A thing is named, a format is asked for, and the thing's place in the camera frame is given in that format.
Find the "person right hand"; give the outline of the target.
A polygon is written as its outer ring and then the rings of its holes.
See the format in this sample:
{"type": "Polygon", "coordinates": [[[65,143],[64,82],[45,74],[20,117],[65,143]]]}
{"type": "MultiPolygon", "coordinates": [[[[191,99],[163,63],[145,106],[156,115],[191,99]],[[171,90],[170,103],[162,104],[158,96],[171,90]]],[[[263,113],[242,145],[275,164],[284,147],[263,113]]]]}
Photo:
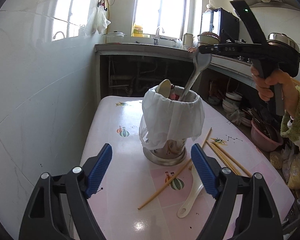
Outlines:
{"type": "Polygon", "coordinates": [[[270,86],[281,85],[285,111],[294,119],[299,103],[299,91],[296,89],[292,78],[280,69],[274,70],[266,79],[260,77],[254,66],[251,66],[250,71],[258,94],[263,101],[269,101],[274,96],[270,86]]]}

